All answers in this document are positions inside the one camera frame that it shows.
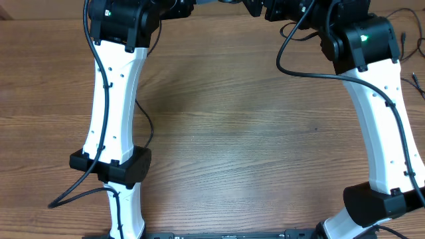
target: wooden table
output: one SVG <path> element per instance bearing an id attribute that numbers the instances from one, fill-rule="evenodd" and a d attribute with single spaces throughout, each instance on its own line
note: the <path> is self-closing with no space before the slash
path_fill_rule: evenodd
<path id="1" fill-rule="evenodd" d="M 420 18 L 424 23 L 424 12 Z M 398 36 L 407 32 L 410 52 L 418 38 L 413 17 L 400 13 L 392 22 Z M 283 24 L 246 15 L 163 23 L 137 92 L 155 125 L 142 190 L 148 232 L 311 228 L 340 211 L 345 187 L 368 180 L 361 130 L 342 83 L 276 69 Z M 424 63 L 415 55 L 402 75 L 424 80 Z M 333 73 L 319 39 L 292 42 L 283 64 Z M 0 238 L 107 232 L 104 193 L 46 207 L 81 175 L 69 169 L 68 157 L 84 144 L 92 109 L 94 61 L 82 23 L 0 22 L 0 70 Z M 425 102 L 402 87 L 425 155 Z M 144 145 L 149 125 L 138 110 L 133 128 L 135 144 Z M 99 186 L 92 175 L 75 193 Z M 419 210 L 386 225 L 423 238 L 424 224 Z"/>

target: white shank segment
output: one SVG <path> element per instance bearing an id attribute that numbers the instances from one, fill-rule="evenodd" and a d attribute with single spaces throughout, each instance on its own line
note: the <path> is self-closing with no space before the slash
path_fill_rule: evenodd
<path id="1" fill-rule="evenodd" d="M 423 187 L 425 167 L 414 143 L 404 106 L 400 85 L 400 63 L 394 64 L 391 59 L 382 60 L 369 64 L 366 72 L 354 69 L 343 75 L 373 84 L 396 104 L 406 133 L 416 182 L 419 187 Z M 344 82 L 344 86 L 351 95 L 359 117 L 369 159 L 369 182 L 372 190 L 388 195 L 391 194 L 391 189 L 400 188 L 402 193 L 413 190 L 409 177 L 404 175 L 407 167 L 404 164 L 400 134 L 391 109 L 385 106 L 382 97 L 366 86 L 352 82 Z"/>
<path id="2" fill-rule="evenodd" d="M 104 65 L 108 83 L 112 84 L 109 89 L 110 108 L 105 150 L 99 161 L 110 163 L 114 159 L 122 164 L 133 154 L 134 101 L 147 48 L 136 48 L 134 53 L 127 53 L 124 45 L 105 40 L 95 47 Z M 94 159 L 97 152 L 105 107 L 102 74 L 97 64 L 95 70 L 92 122 L 83 147 L 83 151 L 88 153 L 91 159 Z"/>

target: cable clip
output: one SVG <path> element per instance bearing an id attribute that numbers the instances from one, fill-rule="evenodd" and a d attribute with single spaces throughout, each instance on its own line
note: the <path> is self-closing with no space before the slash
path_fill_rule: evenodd
<path id="1" fill-rule="evenodd" d="M 107 88 L 112 88 L 112 86 L 114 85 L 114 83 L 111 82 L 111 84 L 109 86 L 106 86 Z"/>
<path id="2" fill-rule="evenodd" d="M 119 195 L 120 195 L 120 193 L 121 193 L 121 192 L 114 193 L 114 195 L 112 195 L 112 197 L 114 197 L 114 198 L 118 198 L 118 197 L 119 197 Z"/>
<path id="3" fill-rule="evenodd" d="M 391 101 L 391 103 L 385 102 L 385 106 L 386 107 L 390 107 L 390 108 L 395 108 L 396 107 L 396 104 L 393 101 Z"/>
<path id="4" fill-rule="evenodd" d="M 413 176 L 413 177 L 415 177 L 416 176 L 416 173 L 415 172 L 411 172 L 411 173 L 409 173 L 409 172 L 407 172 L 407 171 L 405 171 L 404 172 L 404 176 Z"/>

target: black wire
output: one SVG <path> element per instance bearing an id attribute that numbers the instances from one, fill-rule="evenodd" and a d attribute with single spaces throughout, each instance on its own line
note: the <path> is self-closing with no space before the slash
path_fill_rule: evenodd
<path id="1" fill-rule="evenodd" d="M 411 84 L 413 87 L 415 87 L 421 94 L 422 93 L 425 93 L 425 91 L 423 91 L 421 88 L 419 88 L 415 83 L 413 83 L 413 82 L 411 82 L 411 81 L 409 81 L 409 80 L 407 80 L 407 79 L 405 79 L 405 78 L 401 78 L 401 80 L 403 80 L 403 81 L 405 81 L 405 82 L 407 82 L 407 83 L 409 83 L 409 84 Z"/>
<path id="2" fill-rule="evenodd" d="M 149 120 L 149 124 L 151 126 L 151 136 L 149 136 L 149 139 L 147 140 L 147 143 L 145 145 L 145 148 L 147 148 L 147 146 L 149 145 L 149 143 L 151 143 L 151 140 L 153 138 L 153 123 L 151 118 L 149 117 L 149 115 L 146 113 L 146 111 L 140 106 L 139 102 L 137 101 L 137 99 L 135 99 L 135 103 L 137 104 L 137 106 L 139 106 L 139 109 L 145 114 L 147 120 Z"/>
<path id="3" fill-rule="evenodd" d="M 425 58 L 425 53 L 422 51 L 422 49 L 420 48 L 420 46 L 422 45 L 422 41 L 425 40 L 424 37 L 421 37 L 418 39 L 418 50 L 419 53 Z"/>
<path id="4" fill-rule="evenodd" d="M 375 226 L 373 226 L 373 228 L 377 228 L 377 229 L 381 229 L 381 230 L 386 230 L 387 232 L 393 233 L 394 235 L 398 236 L 399 238 L 408 239 L 407 236 L 403 236 L 403 234 L 401 234 L 401 233 L 399 233 L 399 232 L 397 232 L 397 231 L 395 231 L 395 230 L 393 230 L 393 229 L 391 229 L 389 227 L 386 227 L 386 226 L 375 225 Z"/>
<path id="5" fill-rule="evenodd" d="M 338 3 L 337 1 L 332 0 L 326 13 L 325 32 L 329 36 L 331 35 L 331 30 L 330 30 L 331 14 L 332 14 L 333 8 L 336 6 L 337 3 Z"/>
<path id="6" fill-rule="evenodd" d="M 304 22 L 305 18 L 309 15 L 309 13 L 311 12 L 311 10 L 313 9 L 313 6 L 315 5 L 315 1 L 316 0 L 312 0 L 310 6 L 308 7 L 308 10 L 304 13 L 303 17 L 299 20 L 299 22 L 295 25 L 294 29 L 292 29 L 291 33 L 288 35 L 288 38 L 285 40 L 285 42 L 283 43 L 282 47 L 279 50 L 278 56 L 276 58 L 276 66 L 278 67 L 278 69 L 283 72 L 284 74 L 288 74 L 290 76 L 299 76 L 299 77 L 309 77 L 309 78 L 322 78 L 322 79 L 333 79 L 333 80 L 342 80 L 342 81 L 348 81 L 348 82 L 354 82 L 354 83 L 358 83 L 361 84 L 363 86 L 366 86 L 372 90 L 374 90 L 376 93 L 378 93 L 381 97 L 384 98 L 386 104 L 388 107 L 390 107 L 390 109 L 392 110 L 397 126 L 398 126 L 398 132 L 400 134 L 400 139 L 401 139 L 401 143 L 402 143 L 402 148 L 403 148 L 403 153 L 404 153 L 404 158 L 406 159 L 406 166 L 407 166 L 407 171 L 408 171 L 408 176 L 410 178 L 410 181 L 412 183 L 412 186 L 414 188 L 414 190 L 416 191 L 420 202 L 422 203 L 422 206 L 425 207 L 425 198 L 424 195 L 422 195 L 418 183 L 416 182 L 415 178 L 414 178 L 414 172 L 413 172 L 413 168 L 412 168 L 412 163 L 410 161 L 410 156 L 408 153 L 408 146 L 407 146 L 407 140 L 406 140 L 406 134 L 404 132 L 404 128 L 403 128 L 403 124 L 402 124 L 402 120 L 400 117 L 400 114 L 398 113 L 398 110 L 396 108 L 396 105 L 394 104 L 394 102 L 392 102 L 392 100 L 379 88 L 377 88 L 376 86 L 372 85 L 371 83 L 368 83 L 364 80 L 360 80 L 357 78 L 353 78 L 353 77 L 349 77 L 349 76 L 338 76 L 338 75 L 332 75 L 332 74 L 315 74 L 315 73 L 303 73 L 303 72 L 293 72 L 290 70 L 286 70 L 285 68 L 283 68 L 280 64 L 281 58 L 282 58 L 282 54 L 286 48 L 286 46 L 288 45 L 289 41 L 291 40 L 291 38 L 293 37 L 293 35 L 295 34 L 295 32 L 297 31 L 298 27 Z"/>
<path id="7" fill-rule="evenodd" d="M 58 206 L 62 206 L 66 203 L 70 203 L 76 199 L 79 199 L 80 197 L 84 197 L 86 195 L 89 195 L 91 193 L 96 193 L 100 191 L 111 191 L 114 194 L 114 197 L 116 198 L 117 202 L 117 215 L 118 215 L 118 230 L 120 231 L 121 239 L 124 239 L 124 233 L 122 231 L 122 225 L 121 225 L 121 217 L 120 217 L 120 201 L 118 198 L 118 192 L 115 189 L 112 188 L 105 188 L 105 189 L 94 189 L 85 193 L 82 193 L 80 195 L 77 195 L 75 197 L 72 197 L 70 199 L 66 199 L 62 201 L 66 196 L 68 196 L 76 187 L 78 187 L 86 178 L 87 176 L 93 171 L 94 167 L 96 166 L 96 163 L 99 161 L 100 155 L 104 149 L 104 142 L 105 142 L 105 134 L 106 134 L 106 127 L 108 125 L 108 115 L 109 115 L 109 84 L 108 84 L 108 78 L 106 77 L 106 72 L 104 65 L 102 64 L 102 61 L 100 60 L 100 57 L 98 53 L 96 52 L 96 49 L 94 48 L 92 39 L 90 38 L 89 32 L 88 32 L 88 20 L 87 20 L 87 12 L 88 12 L 88 4 L 90 0 L 84 1 L 84 10 L 83 10 L 83 27 L 84 27 L 84 34 L 86 35 L 86 40 L 88 43 L 88 46 L 90 47 L 90 50 L 92 51 L 92 54 L 98 63 L 100 73 L 102 74 L 102 80 L 104 85 L 104 94 L 105 94 L 105 108 L 104 108 L 104 119 L 102 124 L 102 130 L 100 133 L 100 139 L 98 144 L 98 150 L 96 152 L 96 156 L 94 157 L 92 165 L 89 167 L 89 169 L 65 192 L 63 192 L 59 197 L 54 199 L 49 205 L 48 208 L 56 208 Z"/>
<path id="8" fill-rule="evenodd" d="M 400 9 L 397 9 L 397 10 L 393 11 L 391 14 L 389 14 L 388 16 L 386 16 L 386 18 L 391 17 L 392 15 L 394 15 L 395 13 L 397 13 L 399 11 L 410 11 L 414 15 L 416 21 L 418 22 L 418 30 L 419 30 L 418 46 L 416 47 L 416 49 L 414 49 L 414 51 L 412 51 L 405 58 L 401 57 L 400 58 L 400 62 L 404 62 L 404 61 L 408 60 L 410 57 L 412 57 L 418 51 L 421 53 L 421 55 L 423 57 L 425 57 L 425 54 L 422 52 L 422 50 L 420 50 L 420 46 L 422 44 L 422 40 L 425 40 L 425 39 L 424 39 L 423 32 L 422 32 L 422 25 L 420 23 L 420 19 L 419 19 L 418 15 L 416 14 L 416 12 L 414 10 L 410 9 L 410 8 L 404 7 L 404 8 L 400 8 Z M 404 56 L 404 43 L 403 42 L 402 42 L 402 56 Z"/>
<path id="9" fill-rule="evenodd" d="M 158 41 L 159 41 L 159 37 L 161 36 L 161 30 L 162 30 L 162 22 L 161 22 L 161 20 L 159 20 L 159 30 L 158 30 L 157 39 L 156 39 L 155 43 L 153 44 L 151 50 L 147 53 L 146 57 L 148 57 L 153 52 L 153 49 L 155 49 L 155 47 L 157 46 Z M 145 148 L 147 148 L 147 146 L 149 146 L 149 144 L 151 143 L 152 138 L 153 138 L 153 123 L 152 123 L 152 120 L 149 117 L 149 115 L 146 113 L 146 111 L 140 106 L 137 98 L 135 99 L 135 103 L 137 104 L 137 106 L 139 107 L 139 109 L 143 112 L 143 114 L 146 116 L 146 118 L 149 121 L 149 124 L 151 126 L 151 135 L 149 136 L 149 139 L 147 140 L 147 143 L 145 145 Z"/>
<path id="10" fill-rule="evenodd" d="M 287 26 L 291 25 L 291 24 L 295 24 L 295 23 L 288 23 L 286 25 L 284 25 L 281 29 L 280 29 L 280 35 L 282 35 L 284 38 L 287 38 L 287 36 L 284 33 L 284 30 Z M 307 35 L 306 37 L 303 37 L 301 39 L 291 39 L 291 40 L 295 40 L 295 41 L 305 41 L 305 40 L 309 40 L 312 39 L 313 37 L 316 37 L 319 35 L 319 32 L 314 32 L 311 33 L 310 35 Z"/>
<path id="11" fill-rule="evenodd" d="M 158 41 L 159 41 L 159 37 L 161 36 L 161 31 L 162 31 L 162 21 L 159 20 L 159 30 L 158 30 L 157 40 L 155 41 L 155 43 L 153 43 L 153 46 L 152 46 L 151 50 L 147 53 L 146 57 L 148 57 L 153 52 L 153 49 L 155 49 L 155 47 L 157 46 Z"/>

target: black joint actuator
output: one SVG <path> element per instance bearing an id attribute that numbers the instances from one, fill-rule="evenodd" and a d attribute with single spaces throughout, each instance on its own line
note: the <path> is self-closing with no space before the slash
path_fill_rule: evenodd
<path id="1" fill-rule="evenodd" d="M 425 187 L 420 190 L 422 194 L 425 193 Z M 347 187 L 343 197 L 351 219 L 363 228 L 382 219 L 398 218 L 422 207 L 415 190 L 402 193 L 400 189 L 392 189 L 391 195 L 387 195 L 372 190 L 369 182 Z"/>
<path id="2" fill-rule="evenodd" d="M 70 156 L 69 165 L 72 169 L 86 172 L 92 164 L 93 160 L 82 149 Z M 97 173 L 99 180 L 104 183 L 120 183 L 131 189 L 135 183 L 145 179 L 150 165 L 151 150 L 134 146 L 133 155 L 126 162 L 120 165 L 118 160 L 111 160 L 111 163 L 98 161 L 92 173 Z"/>

